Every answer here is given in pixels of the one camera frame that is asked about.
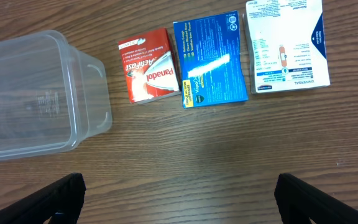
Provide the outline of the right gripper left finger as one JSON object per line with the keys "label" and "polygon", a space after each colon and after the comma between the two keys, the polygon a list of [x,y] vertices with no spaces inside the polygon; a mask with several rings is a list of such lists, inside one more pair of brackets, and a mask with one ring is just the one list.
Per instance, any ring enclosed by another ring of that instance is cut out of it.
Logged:
{"label": "right gripper left finger", "polygon": [[76,224],[85,201],[81,173],[71,173],[0,210],[0,224]]}

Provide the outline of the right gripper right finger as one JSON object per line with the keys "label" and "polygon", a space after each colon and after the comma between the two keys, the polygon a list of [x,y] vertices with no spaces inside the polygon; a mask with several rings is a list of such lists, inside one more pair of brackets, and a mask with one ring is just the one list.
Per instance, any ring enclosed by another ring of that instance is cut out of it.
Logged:
{"label": "right gripper right finger", "polygon": [[283,224],[358,224],[358,210],[294,175],[278,176],[274,196]]}

